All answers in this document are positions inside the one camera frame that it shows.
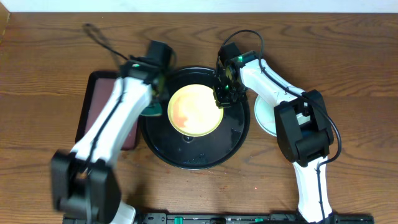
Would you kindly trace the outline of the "yellow plate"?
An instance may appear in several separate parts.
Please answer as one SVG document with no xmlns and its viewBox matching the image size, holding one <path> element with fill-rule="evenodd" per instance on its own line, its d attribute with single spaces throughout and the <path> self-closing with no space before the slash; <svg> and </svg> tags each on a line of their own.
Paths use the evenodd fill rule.
<svg viewBox="0 0 398 224">
<path fill-rule="evenodd" d="M 223 119 L 224 111 L 217 107 L 213 89 L 192 84 L 178 89 L 169 100 L 167 116 L 180 133 L 200 137 L 214 131 Z"/>
</svg>

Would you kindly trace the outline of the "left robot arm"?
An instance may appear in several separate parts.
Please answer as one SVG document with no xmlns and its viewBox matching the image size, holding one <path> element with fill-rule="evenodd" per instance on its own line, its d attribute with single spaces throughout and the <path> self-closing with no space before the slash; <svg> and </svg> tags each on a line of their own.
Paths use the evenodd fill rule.
<svg viewBox="0 0 398 224">
<path fill-rule="evenodd" d="M 51 159 L 54 209 L 85 223 L 134 223 L 136 209 L 121 200 L 113 168 L 134 123 L 162 94 L 169 63 L 128 60 L 101 113 L 70 153 Z"/>
</svg>

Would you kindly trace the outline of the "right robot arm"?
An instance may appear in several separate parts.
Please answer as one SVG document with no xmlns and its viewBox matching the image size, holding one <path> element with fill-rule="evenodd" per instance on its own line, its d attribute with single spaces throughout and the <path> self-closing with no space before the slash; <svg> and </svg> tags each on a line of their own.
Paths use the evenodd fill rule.
<svg viewBox="0 0 398 224">
<path fill-rule="evenodd" d="M 321 94 L 291 85 L 254 51 L 218 52 L 214 86 L 216 105 L 227 108 L 246 99 L 251 89 L 274 112 L 268 118 L 284 157 L 293 164 L 297 179 L 298 211 L 305 221 L 319 223 L 331 215 L 325 170 L 334 138 Z"/>
</svg>

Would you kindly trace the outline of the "green sponge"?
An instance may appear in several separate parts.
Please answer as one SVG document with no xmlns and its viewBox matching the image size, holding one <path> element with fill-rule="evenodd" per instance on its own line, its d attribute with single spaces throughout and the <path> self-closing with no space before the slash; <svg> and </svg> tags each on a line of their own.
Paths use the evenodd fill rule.
<svg viewBox="0 0 398 224">
<path fill-rule="evenodd" d="M 141 116 L 161 116 L 162 115 L 162 106 L 160 103 L 151 103 L 149 106 L 145 107 Z"/>
</svg>

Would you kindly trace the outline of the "mint green plate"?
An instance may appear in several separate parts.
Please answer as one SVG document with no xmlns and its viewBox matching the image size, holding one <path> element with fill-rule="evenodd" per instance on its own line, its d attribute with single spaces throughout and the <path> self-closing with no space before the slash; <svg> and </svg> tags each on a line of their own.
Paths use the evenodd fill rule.
<svg viewBox="0 0 398 224">
<path fill-rule="evenodd" d="M 274 117 L 274 107 L 270 106 L 260 96 L 256 98 L 254 104 L 254 115 L 259 126 L 271 136 L 276 137 L 276 126 Z"/>
</svg>

